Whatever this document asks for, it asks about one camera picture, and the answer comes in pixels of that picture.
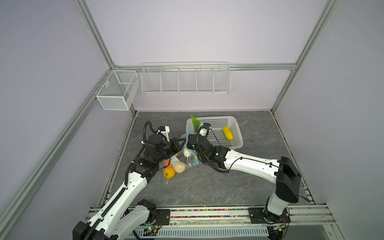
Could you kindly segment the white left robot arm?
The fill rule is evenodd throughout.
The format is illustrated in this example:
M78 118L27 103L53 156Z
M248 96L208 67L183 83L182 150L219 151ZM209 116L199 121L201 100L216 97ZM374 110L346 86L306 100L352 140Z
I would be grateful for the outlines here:
M159 164L182 150L185 138L170 141L158 137L143 143L139 153L126 169L125 179L119 190L104 207L87 223L79 222L73 229L74 240L123 240L142 224L153 224L157 220L156 205L141 200L135 208L127 209L159 171Z

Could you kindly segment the white perforated plastic basket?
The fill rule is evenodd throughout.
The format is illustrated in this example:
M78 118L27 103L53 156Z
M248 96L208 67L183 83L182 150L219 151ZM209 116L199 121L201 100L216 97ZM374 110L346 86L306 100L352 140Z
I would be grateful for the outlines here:
M223 146L230 148L231 150L239 149L243 146L243 137L239 127L239 124L233 116L216 116L216 117L198 117L197 120L200 125L203 123L209 123L211 125L211 131L207 137L210 143L214 146ZM229 140L225 136L223 130L224 127L228 127L232 133L233 139Z

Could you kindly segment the clear zip top bag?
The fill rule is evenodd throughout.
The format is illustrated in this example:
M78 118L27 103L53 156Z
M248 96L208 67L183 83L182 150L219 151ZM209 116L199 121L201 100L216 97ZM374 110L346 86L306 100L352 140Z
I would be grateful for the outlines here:
M192 151L192 150L190 150L190 152L191 152L191 156L189 157L189 158L186 158L185 156L184 156L184 154L183 154L183 150L184 150L184 148L187 148L187 145L184 145L183 146L183 148L182 148L182 150L179 152L179 153L177 153L177 154L175 154L174 156L172 156L171 158L169 158L169 159L171 159L171 162L172 162L172 167L173 167L173 165L174 164L176 164L177 162L184 162L185 164L186 164L186 170L185 171L187 171L188 169L190 169L190 168L193 168L193 167L196 167L196 166L198 166L199 164L200 164L200 161L199 161L199 159L198 159L198 157L197 157L197 155L196 155L196 153L194 152L194 151ZM163 162L163 163L160 163L160 171L162 172L162 174L163 174L163 171L165 170L165 161ZM164 177L164 180L165 180L165 183L166 184L168 184L169 182L171 182L172 180L174 180L175 178L177 178L177 177L179 177L180 175L181 175L182 173L180 173L180 174L178 174L178 173L176 173L176 175L172 178L172 179L166 179L165 177Z

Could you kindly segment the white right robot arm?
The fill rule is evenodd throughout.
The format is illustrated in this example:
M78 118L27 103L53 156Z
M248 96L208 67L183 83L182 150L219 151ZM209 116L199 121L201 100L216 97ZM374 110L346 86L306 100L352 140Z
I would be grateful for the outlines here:
M196 152L199 161L220 173L231 170L255 175L275 184L265 210L280 216L288 204L299 202L302 175L290 158L262 159L227 147L212 145L206 136L188 136L187 148Z

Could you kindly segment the green pepper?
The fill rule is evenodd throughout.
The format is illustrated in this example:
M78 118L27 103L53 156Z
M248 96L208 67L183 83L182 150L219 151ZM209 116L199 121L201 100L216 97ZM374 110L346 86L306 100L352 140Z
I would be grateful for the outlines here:
M192 115L191 115L191 120L192 120L192 124L193 124L193 128L194 128L194 133L196 133L200 127L200 121Z

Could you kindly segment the yellow lemon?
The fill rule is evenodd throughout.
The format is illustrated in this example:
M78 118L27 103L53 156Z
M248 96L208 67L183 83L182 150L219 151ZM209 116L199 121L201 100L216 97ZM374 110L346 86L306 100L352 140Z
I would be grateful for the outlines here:
M165 170L163 171L163 174L164 174L164 177L169 180L176 175L176 172L173 169L173 167L169 167L169 168L165 168Z

